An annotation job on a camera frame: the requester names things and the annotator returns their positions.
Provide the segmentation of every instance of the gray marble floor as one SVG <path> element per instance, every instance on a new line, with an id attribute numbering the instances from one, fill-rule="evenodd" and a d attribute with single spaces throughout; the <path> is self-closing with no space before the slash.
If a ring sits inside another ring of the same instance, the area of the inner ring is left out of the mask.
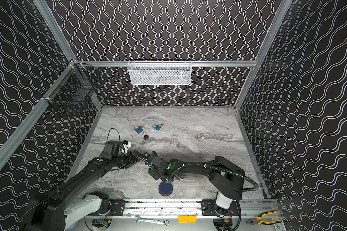
<path id="1" fill-rule="evenodd" d="M 153 124 L 164 123 L 157 131 Z M 143 126 L 149 139 L 134 130 Z M 180 159 L 186 162 L 206 162 L 216 155 L 223 156 L 245 170 L 246 175 L 257 177 L 247 153 L 244 140 L 232 108 L 104 108 L 93 133 L 78 172 L 87 162 L 99 156 L 104 148 L 110 128 L 120 132 L 121 140 L 132 142 L 130 150 L 143 153 L 156 151 L 165 160 Z M 111 130 L 109 140 L 118 140 Z M 111 198 L 214 198 L 217 189 L 207 179 L 176 180 L 173 192 L 163 197 L 158 192 L 161 180 L 148 174 L 148 167 L 138 162 L 129 169 L 107 173 L 92 183 L 83 193 L 99 190 Z M 244 199 L 263 198 L 261 190 L 244 192 Z"/>

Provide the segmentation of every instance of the patterned wallpaper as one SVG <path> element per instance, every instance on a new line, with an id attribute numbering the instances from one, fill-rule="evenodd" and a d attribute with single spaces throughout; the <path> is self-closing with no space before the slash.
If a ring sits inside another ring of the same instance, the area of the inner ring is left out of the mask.
<path id="1" fill-rule="evenodd" d="M 193 68 L 190 85 L 132 85 L 127 68 L 105 68 L 96 93 L 107 106 L 234 106 L 249 69 Z"/>
<path id="2" fill-rule="evenodd" d="M 49 107 L 0 171 L 0 231 L 14 230 L 33 195 L 65 182 L 97 111 L 65 117 Z"/>
<path id="3" fill-rule="evenodd" d="M 287 229 L 347 231 L 347 1 L 293 1 L 240 115 Z"/>
<path id="4" fill-rule="evenodd" d="M 0 0 L 0 147 L 67 63 L 31 0 Z"/>
<path id="5" fill-rule="evenodd" d="M 280 0 L 47 2 L 79 60 L 254 60 Z"/>

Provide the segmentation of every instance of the pliers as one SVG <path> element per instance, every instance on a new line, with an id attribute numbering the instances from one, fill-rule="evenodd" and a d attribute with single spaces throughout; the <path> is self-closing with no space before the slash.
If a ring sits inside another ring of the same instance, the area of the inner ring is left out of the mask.
<path id="1" fill-rule="evenodd" d="M 272 215 L 272 214 L 276 214 L 278 213 L 278 211 L 271 211 L 268 213 L 264 213 L 262 214 L 260 217 L 254 217 L 253 219 L 250 219 L 249 221 L 247 221 L 247 224 L 250 225 L 273 225 L 276 223 L 281 223 L 283 222 L 282 220 L 274 220 L 274 221 L 261 221 L 262 218 L 264 218 L 267 215 Z"/>

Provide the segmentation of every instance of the yellow box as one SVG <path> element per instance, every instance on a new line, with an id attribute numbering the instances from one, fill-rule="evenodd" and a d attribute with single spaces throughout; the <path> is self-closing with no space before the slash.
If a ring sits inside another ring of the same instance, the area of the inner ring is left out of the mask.
<path id="1" fill-rule="evenodd" d="M 196 223 L 196 216 L 179 216 L 179 223 Z"/>

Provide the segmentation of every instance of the dark blue round disc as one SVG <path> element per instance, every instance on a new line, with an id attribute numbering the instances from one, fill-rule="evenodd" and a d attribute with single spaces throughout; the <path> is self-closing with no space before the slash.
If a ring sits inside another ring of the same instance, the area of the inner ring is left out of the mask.
<path id="1" fill-rule="evenodd" d="M 173 189 L 172 184 L 167 182 L 161 182 L 158 187 L 159 193 L 164 197 L 170 196 Z"/>

